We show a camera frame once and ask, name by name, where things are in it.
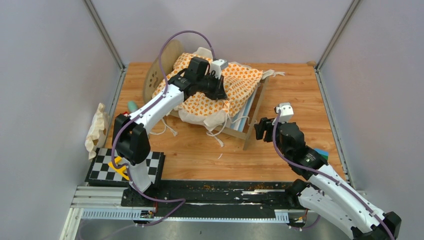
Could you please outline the wooden pet bed frame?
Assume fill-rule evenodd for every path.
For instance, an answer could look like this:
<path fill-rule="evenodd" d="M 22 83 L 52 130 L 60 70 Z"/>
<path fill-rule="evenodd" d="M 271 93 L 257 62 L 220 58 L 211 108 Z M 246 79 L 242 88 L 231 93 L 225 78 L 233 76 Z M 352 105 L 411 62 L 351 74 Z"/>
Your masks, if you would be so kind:
<path fill-rule="evenodd" d="M 162 90 L 165 86 L 165 78 L 167 78 L 167 75 L 173 70 L 173 65 L 176 62 L 177 58 L 184 53 L 184 48 L 182 43 L 179 40 L 171 40 L 169 43 L 167 43 L 164 47 L 163 53 L 161 56 L 159 56 L 151 65 L 150 69 L 148 70 L 144 82 L 143 87 L 143 101 L 147 103 L 150 101 L 153 97 L 155 97 L 160 90 Z M 194 53 L 197 53 L 198 55 L 202 56 L 212 56 L 212 52 L 209 49 L 199 47 L 198 50 Z M 248 114 L 248 122 L 246 123 L 243 132 L 232 130 L 228 127 L 226 127 L 226 123 L 222 125 L 218 125 L 215 129 L 213 129 L 212 133 L 217 133 L 219 130 L 223 129 L 224 134 L 242 139 L 244 141 L 243 149 L 246 150 L 249 145 L 249 139 L 251 137 L 251 134 L 253 132 L 253 124 L 256 121 L 256 117 L 259 112 L 259 107 L 261 105 L 261 102 L 264 97 L 265 88 L 268 84 L 270 76 L 266 77 L 265 79 L 261 80 L 259 83 L 257 90 L 257 93 L 255 95 L 253 105 L 250 109 L 250 112 Z M 175 111 L 175 109 L 171 110 L 169 112 L 171 116 L 177 117 L 178 113 Z"/>

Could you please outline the yellow duck print blanket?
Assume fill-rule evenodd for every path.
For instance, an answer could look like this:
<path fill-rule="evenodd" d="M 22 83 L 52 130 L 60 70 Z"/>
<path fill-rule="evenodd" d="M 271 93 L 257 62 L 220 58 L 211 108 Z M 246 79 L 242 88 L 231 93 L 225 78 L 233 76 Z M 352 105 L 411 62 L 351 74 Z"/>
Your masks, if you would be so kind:
<path fill-rule="evenodd" d="M 228 123 L 247 104 L 259 87 L 261 80 L 269 76 L 285 75 L 275 70 L 259 70 L 237 62 L 227 62 L 219 75 L 211 56 L 182 53 L 167 80 L 181 76 L 195 82 L 186 100 L 174 108 L 178 117 L 186 123 L 201 125 L 208 131 Z"/>

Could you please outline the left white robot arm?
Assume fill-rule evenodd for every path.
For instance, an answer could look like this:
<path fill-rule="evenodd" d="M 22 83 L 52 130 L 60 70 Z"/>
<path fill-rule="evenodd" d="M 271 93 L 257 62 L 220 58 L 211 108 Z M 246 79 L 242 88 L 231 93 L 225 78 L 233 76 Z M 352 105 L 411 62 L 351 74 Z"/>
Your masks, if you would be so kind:
<path fill-rule="evenodd" d="M 123 164 L 117 165 L 114 161 L 112 164 L 116 169 L 126 170 L 129 185 L 136 190 L 133 198 L 140 206 L 149 206 L 153 201 L 153 193 L 148 189 L 152 181 L 146 163 L 151 152 L 150 131 L 171 110 L 196 93 L 203 93 L 214 101 L 227 99 L 223 70 L 228 66 L 224 59 L 209 62 L 193 57 L 188 67 L 165 78 L 163 90 L 143 107 L 115 118 L 111 158 L 118 155 Z"/>

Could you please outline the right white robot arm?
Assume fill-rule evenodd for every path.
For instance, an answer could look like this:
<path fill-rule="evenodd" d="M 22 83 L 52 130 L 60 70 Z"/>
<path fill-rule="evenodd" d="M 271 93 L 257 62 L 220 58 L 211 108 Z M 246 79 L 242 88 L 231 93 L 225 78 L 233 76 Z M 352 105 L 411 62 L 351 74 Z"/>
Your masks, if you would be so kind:
<path fill-rule="evenodd" d="M 292 209 L 304 207 L 326 219 L 351 240 L 396 240 L 401 217 L 385 212 L 350 186 L 328 160 L 306 144 L 305 135 L 290 119 L 289 103 L 274 108 L 275 118 L 263 117 L 254 124 L 255 137 L 272 143 L 276 153 L 303 179 L 297 179 L 285 195 Z"/>

